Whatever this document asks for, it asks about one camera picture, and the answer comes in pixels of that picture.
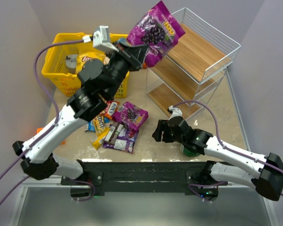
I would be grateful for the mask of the purple grape candy bag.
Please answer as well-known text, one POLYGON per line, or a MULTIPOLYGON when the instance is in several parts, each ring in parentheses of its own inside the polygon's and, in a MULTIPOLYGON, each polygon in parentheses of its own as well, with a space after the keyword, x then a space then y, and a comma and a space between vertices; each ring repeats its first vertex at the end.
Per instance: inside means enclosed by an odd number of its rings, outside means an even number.
POLYGON ((126 129, 137 132, 148 119, 149 113, 146 110, 125 102, 112 114, 112 120, 125 126, 126 129))
POLYGON ((183 35, 184 29, 164 2, 159 1, 129 32, 127 41, 133 46, 147 44, 149 49, 145 64, 154 67, 178 44, 183 35))

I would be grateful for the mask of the dark purple candy bag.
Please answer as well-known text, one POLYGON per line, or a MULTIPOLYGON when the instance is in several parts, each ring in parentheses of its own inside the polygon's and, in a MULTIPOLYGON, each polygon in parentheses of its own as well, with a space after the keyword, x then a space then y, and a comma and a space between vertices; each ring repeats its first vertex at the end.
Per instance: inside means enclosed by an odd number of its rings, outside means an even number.
POLYGON ((127 153, 133 153, 133 148, 136 143, 139 132, 130 129, 121 129, 119 135, 117 136, 114 145, 104 143, 104 148, 115 149, 119 151, 124 151, 127 153))

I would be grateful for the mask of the Fox's fruits candy bag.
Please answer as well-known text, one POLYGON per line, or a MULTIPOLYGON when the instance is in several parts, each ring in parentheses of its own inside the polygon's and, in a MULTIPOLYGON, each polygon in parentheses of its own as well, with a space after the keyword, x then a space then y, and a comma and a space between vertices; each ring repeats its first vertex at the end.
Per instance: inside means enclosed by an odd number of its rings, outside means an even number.
POLYGON ((108 101, 107 107, 103 111, 101 111, 100 115, 111 120, 112 115, 116 112, 118 106, 119 106, 118 101, 114 101, 114 100, 108 101))

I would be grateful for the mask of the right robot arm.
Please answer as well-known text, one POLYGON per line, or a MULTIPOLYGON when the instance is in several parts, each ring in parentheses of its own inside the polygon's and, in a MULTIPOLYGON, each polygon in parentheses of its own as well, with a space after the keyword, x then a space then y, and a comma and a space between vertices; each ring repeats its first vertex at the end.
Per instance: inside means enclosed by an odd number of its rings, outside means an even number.
POLYGON ((178 142, 190 152, 226 162, 208 164, 196 178, 201 187, 208 187, 210 181, 233 182, 251 187, 272 201, 282 195, 283 161, 277 154, 266 156, 240 149, 209 132, 193 129, 181 116, 159 120, 152 137, 157 142, 178 142))

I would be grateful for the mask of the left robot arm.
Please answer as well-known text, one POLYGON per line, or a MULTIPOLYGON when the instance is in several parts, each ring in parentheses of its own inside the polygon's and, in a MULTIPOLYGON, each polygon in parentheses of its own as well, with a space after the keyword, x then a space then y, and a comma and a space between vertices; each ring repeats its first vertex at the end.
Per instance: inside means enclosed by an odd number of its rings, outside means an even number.
POLYGON ((33 138, 16 141, 13 148, 22 159, 25 174, 43 180, 52 175, 77 179, 84 173, 80 160, 71 161, 53 154, 53 151, 74 131, 92 121, 103 111, 129 71, 142 68, 149 46, 126 46, 113 43, 110 61, 104 65, 98 59, 87 61, 78 73, 81 87, 62 107, 56 118, 33 138))

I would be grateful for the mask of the green brown tin can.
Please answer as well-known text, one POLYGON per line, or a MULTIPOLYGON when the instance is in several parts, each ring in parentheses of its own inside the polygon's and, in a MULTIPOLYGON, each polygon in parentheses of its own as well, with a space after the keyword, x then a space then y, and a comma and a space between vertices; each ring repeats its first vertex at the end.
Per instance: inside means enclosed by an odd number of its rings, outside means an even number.
POLYGON ((197 157, 200 153, 188 150, 184 145, 180 145, 180 152, 187 157, 197 157))

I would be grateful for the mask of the brown chocolate bar wrapper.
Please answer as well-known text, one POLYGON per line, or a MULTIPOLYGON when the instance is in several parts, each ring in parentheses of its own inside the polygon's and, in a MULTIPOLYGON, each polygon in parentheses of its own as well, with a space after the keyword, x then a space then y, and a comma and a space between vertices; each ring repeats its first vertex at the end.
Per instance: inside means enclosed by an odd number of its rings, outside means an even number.
POLYGON ((121 130, 123 129, 123 124, 114 122, 110 125, 109 127, 109 132, 106 135, 106 137, 104 138, 104 142, 108 143, 110 145, 114 145, 116 142, 116 139, 119 135, 119 133, 121 132, 121 130))

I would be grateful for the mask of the grey crumpled paper cups pack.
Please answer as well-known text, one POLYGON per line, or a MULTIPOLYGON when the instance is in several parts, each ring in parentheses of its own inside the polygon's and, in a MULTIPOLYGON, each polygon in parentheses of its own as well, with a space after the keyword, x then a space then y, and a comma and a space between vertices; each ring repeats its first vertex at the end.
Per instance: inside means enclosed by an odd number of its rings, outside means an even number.
POLYGON ((66 59, 65 59, 66 67, 68 69, 68 72, 71 74, 75 74, 77 57, 78 57, 78 54, 66 55, 66 59))

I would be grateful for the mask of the blue small snack packet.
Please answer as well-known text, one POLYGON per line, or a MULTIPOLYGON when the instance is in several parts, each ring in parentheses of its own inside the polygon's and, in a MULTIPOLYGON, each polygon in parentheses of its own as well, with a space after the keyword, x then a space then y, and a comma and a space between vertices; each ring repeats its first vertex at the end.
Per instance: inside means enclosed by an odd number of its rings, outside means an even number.
POLYGON ((85 132, 95 132, 95 126, 93 120, 87 122, 85 132))

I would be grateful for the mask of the yellow plastic shopping basket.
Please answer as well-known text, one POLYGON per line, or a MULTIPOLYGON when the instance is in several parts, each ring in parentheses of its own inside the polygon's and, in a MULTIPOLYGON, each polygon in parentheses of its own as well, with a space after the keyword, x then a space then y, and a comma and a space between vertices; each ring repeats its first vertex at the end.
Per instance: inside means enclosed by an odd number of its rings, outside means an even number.
MULTIPOLYGON (((65 41, 78 41, 86 34, 79 33, 58 33, 52 44, 65 41)), ((128 34, 113 34, 110 33, 110 40, 115 42, 120 38, 127 38, 128 34)), ((72 96, 80 87, 81 82, 76 74, 71 74, 66 66, 66 56, 71 54, 79 54, 81 52, 100 52, 92 47, 92 43, 79 43, 57 46, 50 48, 45 57, 45 63, 42 68, 42 75, 50 79, 52 83, 67 97, 72 96)), ((127 84, 129 79, 129 72, 126 78, 120 85, 116 98, 125 98, 127 96, 127 84)))

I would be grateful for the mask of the orange snack box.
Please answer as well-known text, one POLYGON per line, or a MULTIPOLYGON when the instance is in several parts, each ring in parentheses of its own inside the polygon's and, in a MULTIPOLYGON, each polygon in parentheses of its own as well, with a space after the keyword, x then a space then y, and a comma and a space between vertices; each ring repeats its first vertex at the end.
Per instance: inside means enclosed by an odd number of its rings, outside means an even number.
MULTIPOLYGON (((42 131, 43 130, 43 127, 42 128, 38 128, 37 129, 37 131, 36 131, 36 133, 38 134, 40 131, 42 131)), ((64 140, 64 141, 62 141, 61 143, 60 143, 60 145, 64 145, 66 143, 66 141, 64 140)))

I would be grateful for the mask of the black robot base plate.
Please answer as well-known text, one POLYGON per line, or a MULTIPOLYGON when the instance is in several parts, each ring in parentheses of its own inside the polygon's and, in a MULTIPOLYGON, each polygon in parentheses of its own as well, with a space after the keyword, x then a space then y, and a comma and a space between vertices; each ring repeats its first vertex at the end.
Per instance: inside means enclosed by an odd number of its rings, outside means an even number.
POLYGON ((208 162, 86 162, 84 173, 78 179, 61 179, 63 186, 72 186, 71 195, 82 197, 87 189, 79 190, 90 182, 96 195, 108 192, 124 193, 184 193, 192 195, 189 185, 204 197, 218 196, 221 183, 210 176, 215 164, 208 162))

